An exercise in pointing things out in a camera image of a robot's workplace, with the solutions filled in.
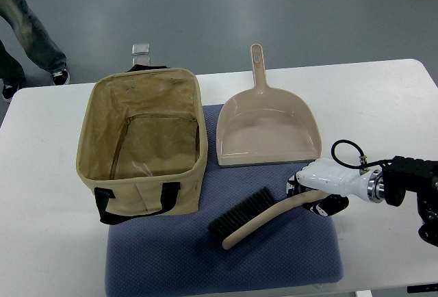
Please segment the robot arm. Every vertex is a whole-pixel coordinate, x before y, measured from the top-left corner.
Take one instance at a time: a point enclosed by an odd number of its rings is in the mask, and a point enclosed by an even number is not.
[[[338,160],[335,147],[349,143],[360,152],[361,165],[351,166]],[[398,207],[406,191],[417,194],[418,214],[423,220],[420,237],[438,246],[438,162],[394,157],[366,163],[362,150],[354,143],[340,140],[332,146],[333,159],[319,158],[297,172],[287,182],[287,196],[307,190],[322,190],[331,195],[322,201],[303,207],[321,216],[331,216],[347,208],[348,195]],[[380,165],[381,169],[369,170]]]

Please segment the black cable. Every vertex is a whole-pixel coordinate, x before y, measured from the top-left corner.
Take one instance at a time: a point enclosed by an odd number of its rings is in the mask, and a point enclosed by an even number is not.
[[[385,167],[386,165],[388,165],[389,163],[392,162],[391,159],[385,159],[385,160],[379,160],[377,162],[370,162],[368,164],[362,164],[362,165],[358,165],[358,166],[347,164],[347,163],[339,160],[339,158],[335,154],[336,146],[338,146],[341,143],[349,144],[349,145],[355,147],[358,150],[361,157],[364,157],[365,153],[363,153],[363,151],[359,145],[357,145],[354,142],[351,142],[350,140],[339,140],[339,141],[336,141],[335,143],[333,143],[333,145],[331,147],[331,156],[332,156],[333,160],[335,160],[339,165],[342,165],[342,166],[347,167],[349,169],[365,169],[365,168],[369,168],[372,166]]]

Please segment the concrete floor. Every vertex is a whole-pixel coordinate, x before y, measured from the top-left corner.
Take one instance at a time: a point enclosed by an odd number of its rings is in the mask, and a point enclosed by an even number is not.
[[[259,43],[268,69],[413,58],[438,84],[438,0],[27,2],[67,55],[72,83],[129,70],[132,45],[148,42],[151,65],[195,74],[251,70],[249,48]],[[49,74],[27,59],[4,20],[0,39],[23,65],[25,87],[51,83]],[[7,110],[1,101],[0,122]],[[373,295],[407,294],[400,288]]]

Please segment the brush bristles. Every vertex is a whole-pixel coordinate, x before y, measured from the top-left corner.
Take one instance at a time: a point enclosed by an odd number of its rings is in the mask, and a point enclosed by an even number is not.
[[[266,209],[276,204],[268,188],[262,188],[216,218],[208,229],[222,241]]]

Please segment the blue cushion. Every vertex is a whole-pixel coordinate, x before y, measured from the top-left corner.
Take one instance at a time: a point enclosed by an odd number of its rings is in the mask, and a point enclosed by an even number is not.
[[[287,179],[306,164],[221,168],[216,123],[221,105],[204,107],[209,138],[199,211],[137,218],[109,229],[109,297],[189,296],[333,283],[342,278],[331,218],[302,207],[280,215],[230,250],[208,224],[263,186],[279,201]]]

